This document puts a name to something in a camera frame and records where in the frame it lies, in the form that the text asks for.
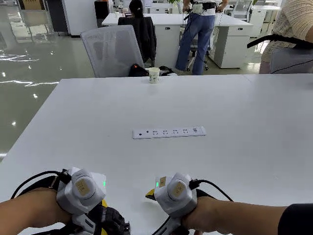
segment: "hand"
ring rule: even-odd
[[[32,211],[29,227],[42,228],[57,222],[68,223],[71,215],[60,208],[57,192],[49,188],[37,188],[16,199],[23,200]]]
[[[221,234],[228,234],[219,228],[218,206],[223,201],[210,197],[199,197],[197,207],[182,219],[182,224],[187,229],[195,229],[195,235],[202,235],[203,232],[218,231]]]
[[[224,11],[224,8],[227,6],[227,4],[222,3],[221,5],[219,5],[216,9],[216,13],[221,13]]]
[[[188,5],[184,5],[183,7],[182,7],[182,11],[183,12],[185,12],[185,11],[188,11],[190,8],[189,8],[189,6]]]

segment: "person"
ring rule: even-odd
[[[0,235],[16,235],[28,227],[45,227],[56,222],[68,223],[70,214],[56,201],[56,191],[39,188],[0,203]],[[195,235],[217,231],[234,235],[311,234],[313,204],[289,207],[259,206],[198,198],[196,208],[182,219]]]
[[[176,61],[176,69],[185,70],[188,62],[188,56],[190,52],[190,46],[192,40],[198,35],[198,50],[197,56],[192,68],[193,75],[202,75],[204,57],[206,55],[207,47],[210,42],[211,33],[214,29],[215,22],[215,0],[209,0],[213,3],[211,9],[202,10],[202,4],[194,4],[194,8],[201,8],[201,12],[191,13],[188,18],[185,31],[180,41],[179,53]],[[222,12],[227,6],[228,0],[223,0],[222,4],[218,6],[217,12]],[[183,12],[190,9],[190,0],[183,1]]]
[[[148,59],[154,61],[157,51],[156,31],[151,17],[143,16],[143,5],[141,0],[132,0],[129,4],[129,9],[133,17],[120,17],[118,25],[131,24],[134,27],[137,43],[143,62]]]
[[[16,235],[22,230],[43,228],[57,222],[67,224],[71,215],[56,201],[57,192],[38,188],[0,203],[0,235]]]
[[[313,1],[286,0],[274,24],[273,34],[313,43]],[[261,57],[260,74],[270,72],[271,53],[283,47],[292,48],[295,44],[271,41],[267,45]]]
[[[135,18],[143,18],[143,5],[141,0],[132,0],[129,3],[129,10]]]

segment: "black jacket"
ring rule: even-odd
[[[157,38],[151,17],[121,17],[118,19],[118,25],[126,24],[134,27],[143,62],[146,62],[148,59],[155,61]]]

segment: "electrical outlet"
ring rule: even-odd
[[[152,139],[182,136],[205,136],[206,131],[203,126],[183,127],[183,128],[147,128],[133,130],[133,139]]]

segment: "black bag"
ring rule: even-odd
[[[140,67],[138,64],[133,64],[131,70],[129,71],[128,77],[146,77],[149,76],[149,72],[144,68]]]
[[[176,73],[174,73],[174,71],[172,69],[170,69],[169,67],[166,67],[166,66],[161,66],[160,70],[166,71],[166,72],[162,73],[161,76],[177,75]]]

